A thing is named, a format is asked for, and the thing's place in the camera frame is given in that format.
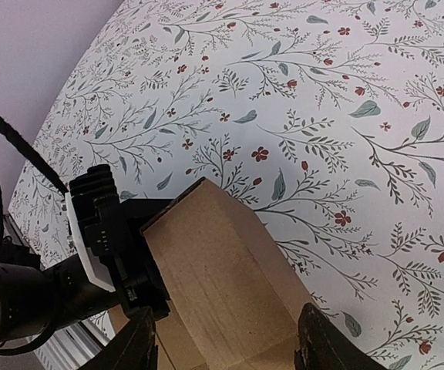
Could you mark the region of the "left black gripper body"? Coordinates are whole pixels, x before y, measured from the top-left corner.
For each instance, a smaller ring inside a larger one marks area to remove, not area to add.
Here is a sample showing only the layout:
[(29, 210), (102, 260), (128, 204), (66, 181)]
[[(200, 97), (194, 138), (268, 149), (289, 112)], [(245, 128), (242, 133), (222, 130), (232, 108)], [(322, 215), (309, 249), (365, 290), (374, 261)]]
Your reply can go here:
[(45, 269), (0, 262), (0, 342), (42, 335), (44, 338), (76, 322), (119, 305), (128, 318), (151, 308), (156, 320), (170, 309), (169, 295), (140, 230), (165, 206), (166, 199), (130, 199), (120, 203), (125, 223), (120, 253), (120, 286), (107, 292), (91, 284), (79, 256)]

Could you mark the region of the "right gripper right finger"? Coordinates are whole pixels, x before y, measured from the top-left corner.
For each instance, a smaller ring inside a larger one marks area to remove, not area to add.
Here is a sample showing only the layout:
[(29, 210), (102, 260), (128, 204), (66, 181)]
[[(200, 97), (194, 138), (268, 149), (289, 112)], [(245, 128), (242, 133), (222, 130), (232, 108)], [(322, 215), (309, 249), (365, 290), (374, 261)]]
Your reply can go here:
[(351, 343), (312, 303), (301, 310), (298, 340), (295, 369), (385, 370)]

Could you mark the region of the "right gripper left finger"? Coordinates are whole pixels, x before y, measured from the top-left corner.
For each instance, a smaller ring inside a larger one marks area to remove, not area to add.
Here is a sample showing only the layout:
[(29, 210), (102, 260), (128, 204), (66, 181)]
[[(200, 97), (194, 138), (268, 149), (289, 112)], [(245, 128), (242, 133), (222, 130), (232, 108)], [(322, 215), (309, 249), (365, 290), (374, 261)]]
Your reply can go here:
[(158, 347), (151, 308), (142, 308), (115, 338), (79, 370), (154, 370)]

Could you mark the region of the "brown cardboard box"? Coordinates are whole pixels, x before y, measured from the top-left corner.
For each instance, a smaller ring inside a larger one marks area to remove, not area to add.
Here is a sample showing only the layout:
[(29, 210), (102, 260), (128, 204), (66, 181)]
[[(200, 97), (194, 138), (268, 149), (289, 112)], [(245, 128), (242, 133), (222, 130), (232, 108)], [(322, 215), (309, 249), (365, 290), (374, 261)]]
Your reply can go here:
[(160, 369), (292, 369), (311, 295), (251, 208), (198, 180), (142, 230), (170, 296)]

